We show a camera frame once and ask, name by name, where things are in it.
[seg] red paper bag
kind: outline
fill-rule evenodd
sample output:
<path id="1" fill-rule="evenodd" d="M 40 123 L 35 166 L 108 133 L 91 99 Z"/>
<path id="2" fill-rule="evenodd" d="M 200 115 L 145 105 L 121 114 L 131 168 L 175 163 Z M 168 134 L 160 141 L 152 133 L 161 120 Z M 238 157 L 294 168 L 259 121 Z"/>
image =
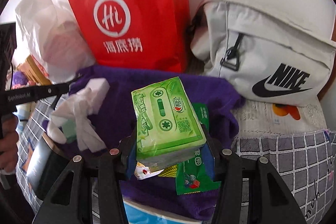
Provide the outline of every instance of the red paper bag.
<path id="1" fill-rule="evenodd" d="M 188 0 L 69 0 L 97 62 L 182 72 Z"/>

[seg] qr code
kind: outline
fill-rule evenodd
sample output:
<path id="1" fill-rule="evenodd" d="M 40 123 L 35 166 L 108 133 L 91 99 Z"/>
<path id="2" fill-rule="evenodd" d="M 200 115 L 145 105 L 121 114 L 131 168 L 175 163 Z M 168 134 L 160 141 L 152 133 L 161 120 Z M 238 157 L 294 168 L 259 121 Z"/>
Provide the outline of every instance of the qr code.
<path id="1" fill-rule="evenodd" d="M 191 131 L 190 123 L 189 120 L 182 120 L 182 121 L 177 121 L 178 128 L 180 132 L 188 132 Z"/>

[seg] metal screw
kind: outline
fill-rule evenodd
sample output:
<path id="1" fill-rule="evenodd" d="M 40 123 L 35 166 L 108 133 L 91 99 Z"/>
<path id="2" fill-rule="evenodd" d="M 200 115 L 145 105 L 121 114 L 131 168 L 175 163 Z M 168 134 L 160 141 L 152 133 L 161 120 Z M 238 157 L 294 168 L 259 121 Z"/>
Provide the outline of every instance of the metal screw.
<path id="1" fill-rule="evenodd" d="M 74 162 L 79 162 L 82 160 L 82 157 L 77 155 L 77 156 L 74 156 L 73 159 L 72 159 Z"/>
<path id="2" fill-rule="evenodd" d="M 118 148 L 112 148 L 110 150 L 110 154 L 111 155 L 118 155 L 119 154 L 119 149 Z"/>
<path id="3" fill-rule="evenodd" d="M 262 164 L 268 163 L 268 158 L 266 158 L 266 157 L 260 157 L 259 160 Z"/>
<path id="4" fill-rule="evenodd" d="M 226 156 L 230 156 L 232 154 L 232 151 L 230 149 L 223 149 L 222 153 Z"/>

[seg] purple plush object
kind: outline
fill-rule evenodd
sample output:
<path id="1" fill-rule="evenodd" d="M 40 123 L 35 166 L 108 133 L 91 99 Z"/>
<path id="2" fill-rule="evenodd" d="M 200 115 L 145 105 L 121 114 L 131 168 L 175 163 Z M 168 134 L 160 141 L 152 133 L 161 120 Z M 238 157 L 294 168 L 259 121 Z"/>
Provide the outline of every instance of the purple plush object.
<path id="1" fill-rule="evenodd" d="M 98 115 L 89 117 L 108 149 L 118 147 L 119 141 L 129 136 L 136 126 L 131 91 L 175 76 L 180 77 L 192 103 L 208 106 L 209 133 L 221 141 L 223 148 L 230 148 L 232 139 L 238 134 L 238 123 L 230 110 L 243 105 L 244 99 L 225 79 L 99 65 L 82 69 L 79 73 L 83 76 L 71 86 L 69 94 L 83 89 L 91 78 L 106 78 L 110 84 Z M 59 147 L 70 157 L 80 153 L 76 142 Z M 80 154 L 92 156 L 89 150 Z M 197 220 L 211 218 L 218 198 L 217 190 L 177 196 L 175 178 L 158 176 L 140 181 L 132 176 L 130 181 L 121 181 L 120 187 L 123 196 L 141 204 Z"/>
<path id="2" fill-rule="evenodd" d="M 21 71 L 13 73 L 13 82 L 12 85 L 27 85 L 28 79 Z"/>

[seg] finger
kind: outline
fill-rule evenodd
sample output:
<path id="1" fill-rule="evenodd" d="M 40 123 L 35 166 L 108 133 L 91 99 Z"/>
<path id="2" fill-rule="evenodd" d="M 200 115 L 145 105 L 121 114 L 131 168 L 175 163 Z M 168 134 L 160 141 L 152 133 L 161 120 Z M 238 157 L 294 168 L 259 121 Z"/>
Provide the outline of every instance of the finger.
<path id="1" fill-rule="evenodd" d="M 7 173 L 13 172 L 13 171 L 15 170 L 16 164 L 17 164 L 17 160 L 16 160 L 16 161 L 14 161 L 14 160 L 11 161 L 11 162 L 8 163 L 8 164 L 6 165 L 6 167 L 4 168 L 5 171 L 6 171 Z"/>
<path id="2" fill-rule="evenodd" d="M 0 151 L 12 150 L 16 146 L 18 140 L 19 135 L 16 131 L 7 133 L 5 137 L 0 140 Z"/>
<path id="3" fill-rule="evenodd" d="M 18 123 L 17 116 L 13 115 L 11 119 L 8 119 L 2 123 L 2 132 L 4 135 L 8 132 L 15 131 Z"/>
<path id="4" fill-rule="evenodd" d="M 17 161 L 17 148 L 10 151 L 6 151 L 0 155 L 0 169 L 3 169 L 11 161 Z"/>

